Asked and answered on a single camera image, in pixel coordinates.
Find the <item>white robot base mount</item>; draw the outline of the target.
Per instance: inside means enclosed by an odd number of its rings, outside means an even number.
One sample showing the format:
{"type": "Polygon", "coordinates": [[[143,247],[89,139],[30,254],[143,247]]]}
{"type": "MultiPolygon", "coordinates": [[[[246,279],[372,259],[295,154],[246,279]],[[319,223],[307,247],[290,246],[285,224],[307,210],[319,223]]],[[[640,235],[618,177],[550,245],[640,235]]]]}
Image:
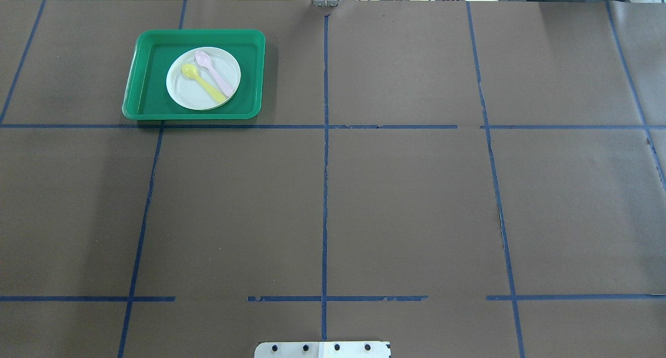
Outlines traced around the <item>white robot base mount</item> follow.
{"type": "Polygon", "coordinates": [[[391,357],[385,341],[300,341],[258,344],[254,357],[391,357]]]}

